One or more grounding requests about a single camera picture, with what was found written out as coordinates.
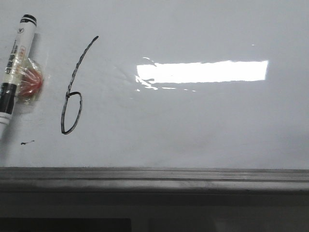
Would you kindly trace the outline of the red magnet taped to marker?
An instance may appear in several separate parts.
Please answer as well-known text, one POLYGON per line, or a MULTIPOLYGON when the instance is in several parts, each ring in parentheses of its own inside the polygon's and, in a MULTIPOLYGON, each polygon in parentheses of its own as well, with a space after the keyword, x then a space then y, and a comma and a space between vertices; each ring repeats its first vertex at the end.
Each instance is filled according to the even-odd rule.
POLYGON ((41 66, 35 60, 27 58, 17 70, 20 78, 18 101, 31 105, 39 98, 42 91, 44 77, 41 66))

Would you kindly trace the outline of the black white whiteboard marker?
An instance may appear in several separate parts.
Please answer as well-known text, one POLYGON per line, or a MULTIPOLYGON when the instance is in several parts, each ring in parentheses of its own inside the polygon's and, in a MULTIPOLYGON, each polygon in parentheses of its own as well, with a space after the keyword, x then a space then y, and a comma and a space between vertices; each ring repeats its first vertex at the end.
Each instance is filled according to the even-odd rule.
POLYGON ((12 120, 21 86, 23 64, 28 59, 36 28, 37 19, 34 16, 22 16, 0 86, 1 137, 12 120))

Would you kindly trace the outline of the white whiteboard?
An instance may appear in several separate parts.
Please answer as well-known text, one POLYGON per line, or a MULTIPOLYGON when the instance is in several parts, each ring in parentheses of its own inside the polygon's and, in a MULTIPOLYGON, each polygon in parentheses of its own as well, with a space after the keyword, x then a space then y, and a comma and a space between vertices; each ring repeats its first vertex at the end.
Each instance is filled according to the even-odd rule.
POLYGON ((3 0, 0 66, 37 18, 39 98, 4 167, 309 167, 306 0, 3 0))

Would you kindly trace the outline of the grey aluminium whiteboard frame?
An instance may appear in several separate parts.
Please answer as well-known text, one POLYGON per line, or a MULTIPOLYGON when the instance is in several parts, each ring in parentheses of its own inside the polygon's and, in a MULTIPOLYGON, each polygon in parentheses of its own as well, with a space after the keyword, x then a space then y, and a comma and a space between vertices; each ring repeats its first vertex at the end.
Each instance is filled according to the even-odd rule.
POLYGON ((308 193, 297 169, 4 167, 0 189, 16 192, 308 193))

